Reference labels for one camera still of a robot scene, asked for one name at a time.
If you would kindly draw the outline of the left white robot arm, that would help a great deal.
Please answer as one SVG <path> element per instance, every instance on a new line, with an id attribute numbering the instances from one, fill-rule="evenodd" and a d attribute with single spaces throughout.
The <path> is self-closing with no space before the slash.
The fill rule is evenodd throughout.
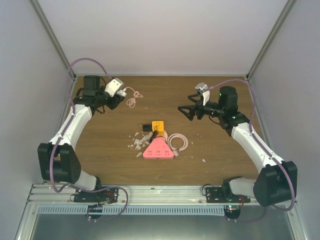
<path id="1" fill-rule="evenodd" d="M 84 76 L 83 87 L 76 92 L 64 123 L 48 143 L 41 143 L 37 148 L 43 180 L 84 190 L 92 202 L 102 199 L 103 189 L 98 186 L 98 178 L 82 170 L 75 149 L 94 114 L 104 114 L 105 107 L 113 110 L 125 99 L 123 86 L 119 78 L 106 82 L 98 75 Z"/>

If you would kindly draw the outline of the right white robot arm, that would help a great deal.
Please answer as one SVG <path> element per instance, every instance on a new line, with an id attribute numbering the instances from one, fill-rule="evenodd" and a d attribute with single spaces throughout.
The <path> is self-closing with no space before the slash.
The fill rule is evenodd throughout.
<path id="1" fill-rule="evenodd" d="M 219 89 L 217 102 L 210 100 L 209 88 L 201 83 L 196 94 L 189 95 L 192 105 L 178 106 L 178 110 L 190 121 L 204 116 L 217 118 L 218 124 L 244 149 L 254 163 L 257 179 L 242 176 L 227 178 L 221 186 L 221 196 L 228 203 L 239 196 L 257 200 L 262 207 L 274 206 L 290 201 L 291 210 L 297 195 L 298 168 L 292 161 L 284 161 L 256 133 L 251 121 L 238 110 L 238 93 L 232 86 Z"/>

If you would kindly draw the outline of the pink triangular power strip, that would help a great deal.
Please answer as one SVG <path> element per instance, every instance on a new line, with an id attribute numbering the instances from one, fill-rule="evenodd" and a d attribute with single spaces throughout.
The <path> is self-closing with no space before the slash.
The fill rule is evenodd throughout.
<path id="1" fill-rule="evenodd" d="M 163 137 L 156 137 L 142 154 L 146 160 L 172 160 L 174 156 Z"/>

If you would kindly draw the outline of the yellow cube socket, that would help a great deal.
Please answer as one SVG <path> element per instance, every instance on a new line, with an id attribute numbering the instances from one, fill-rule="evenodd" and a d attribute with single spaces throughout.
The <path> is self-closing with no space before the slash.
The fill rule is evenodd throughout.
<path id="1" fill-rule="evenodd" d="M 151 123 L 152 131 L 157 132 L 159 136 L 163 136 L 165 133 L 164 129 L 164 121 L 163 120 L 155 120 Z"/>

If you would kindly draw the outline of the white USB charger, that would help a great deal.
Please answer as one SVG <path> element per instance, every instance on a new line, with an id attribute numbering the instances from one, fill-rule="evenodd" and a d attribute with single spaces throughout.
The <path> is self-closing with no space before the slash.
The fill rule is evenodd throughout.
<path id="1" fill-rule="evenodd" d="M 116 94 L 122 98 L 125 98 L 127 96 L 126 89 L 120 89 L 116 92 Z"/>

